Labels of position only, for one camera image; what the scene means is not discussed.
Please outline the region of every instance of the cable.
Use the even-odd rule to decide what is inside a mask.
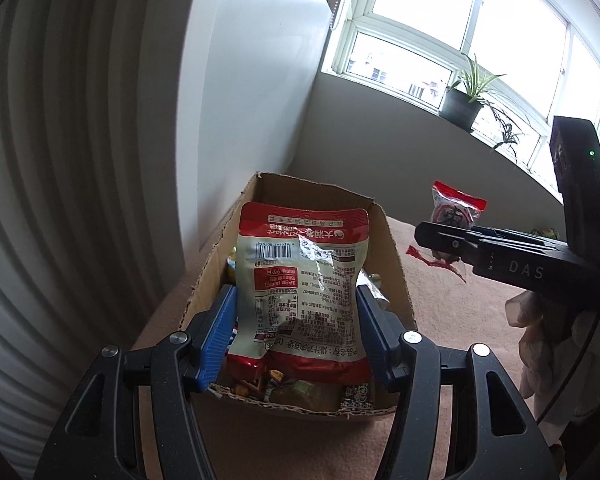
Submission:
[[[600,311],[596,314],[596,317],[593,320],[593,325],[591,325],[591,329],[589,329],[587,338],[584,340],[584,344],[582,345],[582,348],[580,349],[580,353],[578,354],[578,357],[576,357],[576,360],[573,362],[573,366],[571,367],[571,370],[569,370],[569,373],[562,381],[560,388],[558,388],[555,395],[549,401],[549,403],[547,404],[545,409],[542,410],[542,413],[538,417],[538,420],[536,420],[536,423],[540,424],[544,420],[547,413],[549,413],[551,411],[551,408],[554,406],[554,404],[556,403],[556,401],[558,400],[558,398],[560,397],[560,395],[562,394],[564,389],[567,387],[567,384],[569,384],[569,381],[571,381],[571,378],[573,377],[574,373],[576,373],[576,370],[578,369],[578,366],[580,366],[580,362],[582,361],[584,354],[586,354],[587,349],[589,349],[589,345],[591,343],[591,340],[593,339],[593,335],[596,333],[596,329],[598,328],[599,322],[600,322]]]

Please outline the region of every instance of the snack bag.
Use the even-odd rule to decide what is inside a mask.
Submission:
[[[370,380],[355,294],[368,232],[364,209],[242,207],[238,333],[227,354],[233,377],[249,381],[274,369],[319,383]]]
[[[436,224],[470,229],[487,207],[486,200],[467,195],[438,180],[433,183],[431,190],[434,206],[430,221]],[[412,241],[407,249],[407,254],[422,260],[429,267],[442,267],[443,269],[450,270],[466,282],[464,263],[454,254],[431,251],[430,249],[420,247],[415,240]]]
[[[436,224],[471,229],[487,207],[486,200],[467,195],[439,180],[433,183],[431,190],[434,204],[431,221]]]

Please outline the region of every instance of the candy wrapper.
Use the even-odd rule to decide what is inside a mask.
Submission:
[[[343,410],[372,410],[374,391],[371,383],[345,386],[342,391],[340,408]]]
[[[430,221],[436,224],[470,229],[487,207],[486,200],[467,195],[438,180],[433,184],[432,193],[434,208]],[[466,282],[466,267],[454,254],[420,247],[415,240],[407,249],[407,254],[422,260],[430,267],[450,270]]]
[[[275,404],[298,406],[312,412],[337,412],[340,407],[339,384],[293,381],[274,389],[267,399]]]
[[[370,380],[355,295],[368,231],[364,209],[243,206],[238,332],[226,361],[234,378],[253,381],[279,370],[315,383]]]
[[[235,247],[226,258],[226,276],[229,283],[235,285]]]
[[[541,236],[543,238],[549,238],[550,240],[559,240],[560,233],[558,229],[549,227],[548,229],[531,229],[531,233],[535,236]]]

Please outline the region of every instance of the spider plant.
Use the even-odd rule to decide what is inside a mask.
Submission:
[[[520,126],[516,123],[515,120],[511,118],[509,114],[507,114],[506,111],[503,110],[503,108],[499,107],[498,105],[495,105],[491,101],[487,101],[487,99],[484,98],[478,98],[478,101],[480,101],[481,104],[487,106],[489,110],[491,110],[493,118],[496,120],[498,126],[500,127],[502,140],[500,142],[497,142],[496,145],[494,145],[494,147],[492,148],[492,150],[497,150],[500,146],[508,144],[511,151],[513,152],[514,157],[516,158],[516,160],[518,160],[518,154],[516,153],[516,150],[513,146],[520,142],[520,135],[524,135]]]
[[[504,74],[487,75],[478,66],[478,59],[475,55],[473,59],[471,59],[464,52],[462,55],[465,56],[469,62],[469,71],[461,70],[458,72],[456,80],[449,88],[456,88],[460,83],[462,83],[464,85],[464,93],[470,98],[469,103],[473,103],[474,101],[477,101],[483,94],[494,92],[494,90],[490,88],[489,84],[495,79],[502,77]]]

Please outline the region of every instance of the snack package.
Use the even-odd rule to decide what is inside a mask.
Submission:
[[[486,200],[467,195],[439,180],[433,183],[431,190],[434,204],[431,221],[436,224],[470,229],[487,207]]]
[[[438,180],[433,183],[431,190],[434,207],[430,221],[436,224],[470,229],[487,207],[486,200],[467,195]],[[464,263],[454,254],[431,251],[420,247],[415,240],[407,249],[407,254],[422,260],[430,267],[448,269],[466,282]]]
[[[370,380],[355,295],[368,231],[364,209],[242,207],[233,377],[251,381],[273,369],[318,383]]]

